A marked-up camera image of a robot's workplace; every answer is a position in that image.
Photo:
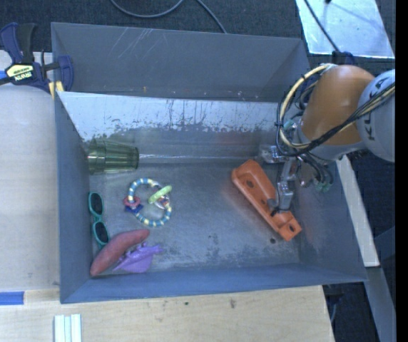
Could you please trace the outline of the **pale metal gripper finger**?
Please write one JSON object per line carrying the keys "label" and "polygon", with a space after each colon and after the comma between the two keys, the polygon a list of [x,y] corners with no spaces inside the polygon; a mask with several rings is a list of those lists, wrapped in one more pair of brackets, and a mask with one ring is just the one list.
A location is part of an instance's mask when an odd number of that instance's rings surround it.
{"label": "pale metal gripper finger", "polygon": [[294,192],[289,188],[287,182],[278,182],[276,184],[275,196],[267,200],[270,214],[275,215],[280,212],[288,211],[290,209],[293,195]]}
{"label": "pale metal gripper finger", "polygon": [[268,164],[278,164],[287,161],[287,158],[280,154],[276,145],[261,145],[259,147],[259,157]]}

